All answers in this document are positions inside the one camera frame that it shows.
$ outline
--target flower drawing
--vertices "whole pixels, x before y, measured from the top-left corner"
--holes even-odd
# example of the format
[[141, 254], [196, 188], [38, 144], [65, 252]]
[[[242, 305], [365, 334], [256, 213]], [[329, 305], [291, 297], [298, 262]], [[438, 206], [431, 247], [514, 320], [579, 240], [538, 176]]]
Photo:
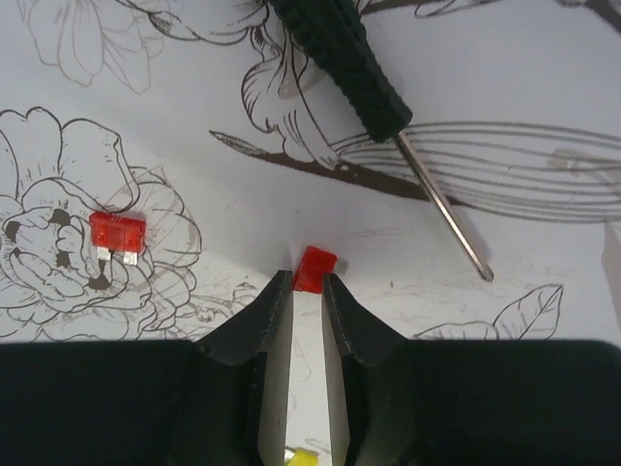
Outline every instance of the flower drawing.
[[[230, 303], [214, 311], [192, 300], [200, 232], [161, 174], [127, 164], [112, 130], [87, 119], [61, 124], [42, 108], [5, 111], [0, 178], [0, 337], [177, 336], [178, 316], [232, 312]], [[146, 220], [137, 266], [97, 259], [95, 211]]]
[[172, 11], [176, 0], [18, 0], [43, 63], [84, 86], [105, 68], [134, 92], [150, 86], [149, 61], [164, 48], [149, 11]]

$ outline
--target green screwdriver handle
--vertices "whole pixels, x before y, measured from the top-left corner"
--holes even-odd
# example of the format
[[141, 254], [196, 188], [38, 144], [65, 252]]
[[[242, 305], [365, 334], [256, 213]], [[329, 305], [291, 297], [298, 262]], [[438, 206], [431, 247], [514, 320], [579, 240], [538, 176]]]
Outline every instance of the green screwdriver handle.
[[411, 111], [388, 82], [353, 0], [268, 0], [317, 66], [341, 88], [371, 138], [381, 142], [408, 126]]

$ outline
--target yellow object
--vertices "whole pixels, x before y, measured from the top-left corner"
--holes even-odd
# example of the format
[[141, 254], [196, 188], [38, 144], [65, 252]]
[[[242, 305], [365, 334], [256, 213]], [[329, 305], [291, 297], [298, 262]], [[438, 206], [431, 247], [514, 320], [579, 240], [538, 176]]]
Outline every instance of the yellow object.
[[285, 463], [286, 466], [318, 466], [319, 456], [312, 451], [305, 449], [296, 449], [295, 454]]

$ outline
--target screwdriver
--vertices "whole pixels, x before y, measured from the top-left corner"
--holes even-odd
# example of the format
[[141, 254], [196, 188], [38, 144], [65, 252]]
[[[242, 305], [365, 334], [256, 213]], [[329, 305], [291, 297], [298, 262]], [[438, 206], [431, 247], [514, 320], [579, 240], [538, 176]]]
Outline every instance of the screwdriver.
[[347, 97], [369, 137], [378, 143], [393, 139], [478, 273], [492, 282], [494, 273], [404, 133], [412, 112], [382, 73], [353, 1], [268, 0], [297, 43]]

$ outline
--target red plastic piece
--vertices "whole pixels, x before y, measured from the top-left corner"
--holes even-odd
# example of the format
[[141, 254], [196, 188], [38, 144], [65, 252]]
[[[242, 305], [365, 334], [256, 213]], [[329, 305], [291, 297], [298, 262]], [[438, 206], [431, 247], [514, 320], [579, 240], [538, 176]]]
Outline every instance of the red plastic piece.
[[338, 260], [338, 257], [327, 250], [308, 246], [293, 277], [293, 289], [321, 294], [323, 276], [334, 271]]
[[142, 252], [146, 224], [142, 220], [95, 212], [88, 218], [94, 246], [109, 250]]

